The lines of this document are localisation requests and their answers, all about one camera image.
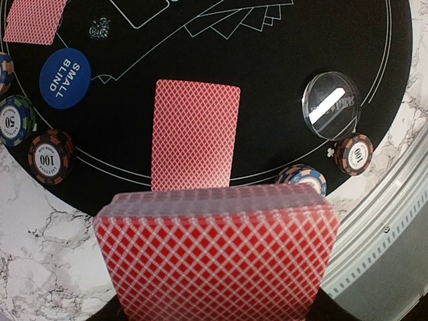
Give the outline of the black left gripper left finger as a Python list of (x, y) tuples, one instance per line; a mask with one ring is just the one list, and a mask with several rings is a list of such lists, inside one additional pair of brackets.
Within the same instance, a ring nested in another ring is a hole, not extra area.
[(87, 321), (127, 321), (127, 315), (124, 313), (118, 296), (114, 296), (103, 308), (89, 317)]

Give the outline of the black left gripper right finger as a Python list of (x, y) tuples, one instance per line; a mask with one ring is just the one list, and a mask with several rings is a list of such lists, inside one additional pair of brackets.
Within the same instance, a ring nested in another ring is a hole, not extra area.
[(309, 321), (360, 321), (335, 302), (322, 288), (310, 307)]

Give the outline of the red playing card deck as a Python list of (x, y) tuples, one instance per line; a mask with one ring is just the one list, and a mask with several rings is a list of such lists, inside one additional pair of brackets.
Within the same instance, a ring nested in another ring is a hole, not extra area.
[(285, 184), (118, 194), (93, 227), (129, 320), (304, 320), (339, 222)]

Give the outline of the dealt red card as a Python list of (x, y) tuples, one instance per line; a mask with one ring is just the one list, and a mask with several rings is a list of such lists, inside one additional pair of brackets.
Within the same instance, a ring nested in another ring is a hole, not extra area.
[(228, 187), (241, 90), (158, 80), (152, 127), (151, 189)]
[(13, 1), (3, 40), (51, 45), (67, 1)]

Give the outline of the clear round dealer button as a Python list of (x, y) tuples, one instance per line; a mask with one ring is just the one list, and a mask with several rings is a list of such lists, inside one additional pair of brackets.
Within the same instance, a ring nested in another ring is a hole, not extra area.
[(356, 84), (342, 72), (323, 72), (306, 85), (302, 114), (308, 128), (325, 140), (342, 140), (353, 132), (361, 113)]

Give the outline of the small green fifty chip stack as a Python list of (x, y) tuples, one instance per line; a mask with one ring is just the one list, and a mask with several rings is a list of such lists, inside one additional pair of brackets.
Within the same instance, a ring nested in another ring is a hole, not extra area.
[(1, 101), (1, 142), (10, 147), (21, 144), (33, 131), (35, 110), (31, 100), (12, 95)]

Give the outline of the blue small blind button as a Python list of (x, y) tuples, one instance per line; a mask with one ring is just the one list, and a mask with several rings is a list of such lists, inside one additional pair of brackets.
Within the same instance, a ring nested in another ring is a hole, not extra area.
[(69, 109), (87, 94), (91, 74), (90, 63), (81, 51), (60, 49), (48, 57), (40, 71), (41, 96), (52, 108)]

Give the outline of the small blue ten chip stack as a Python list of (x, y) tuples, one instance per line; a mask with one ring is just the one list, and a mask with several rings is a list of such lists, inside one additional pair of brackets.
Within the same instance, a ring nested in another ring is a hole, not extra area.
[(14, 77), (14, 64), (10, 55), (1, 52), (1, 94), (8, 91)]

